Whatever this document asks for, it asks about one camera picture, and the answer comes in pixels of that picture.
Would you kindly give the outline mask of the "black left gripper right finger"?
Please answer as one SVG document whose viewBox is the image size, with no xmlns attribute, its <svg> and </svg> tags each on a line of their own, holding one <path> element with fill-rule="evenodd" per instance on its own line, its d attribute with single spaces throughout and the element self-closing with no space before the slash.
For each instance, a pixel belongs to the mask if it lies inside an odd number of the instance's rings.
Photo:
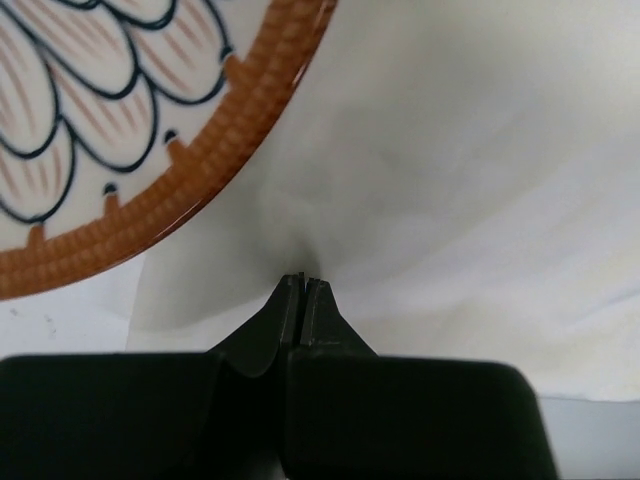
<svg viewBox="0 0 640 480">
<path fill-rule="evenodd" d="M 287 360 L 291 479 L 554 479 L 537 398 L 515 368 L 375 353 L 311 280 Z"/>
</svg>

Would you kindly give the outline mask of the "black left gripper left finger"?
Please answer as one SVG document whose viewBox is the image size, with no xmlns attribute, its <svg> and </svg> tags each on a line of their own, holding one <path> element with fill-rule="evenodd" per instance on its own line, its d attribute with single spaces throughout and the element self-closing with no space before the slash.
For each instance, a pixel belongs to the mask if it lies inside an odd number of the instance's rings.
<svg viewBox="0 0 640 480">
<path fill-rule="evenodd" d="M 205 352 L 22 355 L 1 363 L 5 479 L 214 479 L 278 438 L 276 363 L 305 300 L 284 276 Z"/>
</svg>

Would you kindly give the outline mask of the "cream cloth napkin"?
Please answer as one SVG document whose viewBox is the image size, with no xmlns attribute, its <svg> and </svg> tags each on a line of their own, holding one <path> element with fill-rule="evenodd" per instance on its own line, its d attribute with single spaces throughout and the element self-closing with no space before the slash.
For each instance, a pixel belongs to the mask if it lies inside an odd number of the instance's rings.
<svg viewBox="0 0 640 480">
<path fill-rule="evenodd" d="M 344 1 L 250 162 L 144 262 L 127 346 L 204 350 L 281 276 L 386 354 L 639 396 L 639 5 Z"/>
</svg>

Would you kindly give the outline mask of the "floral plate with orange rim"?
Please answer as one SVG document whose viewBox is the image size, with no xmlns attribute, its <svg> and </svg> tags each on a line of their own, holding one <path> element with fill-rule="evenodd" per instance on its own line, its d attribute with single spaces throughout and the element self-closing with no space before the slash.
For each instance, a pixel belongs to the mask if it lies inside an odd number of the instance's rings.
<svg viewBox="0 0 640 480">
<path fill-rule="evenodd" d="M 5 1 L 1 296 L 118 265 L 218 195 L 282 115 L 333 1 Z"/>
</svg>

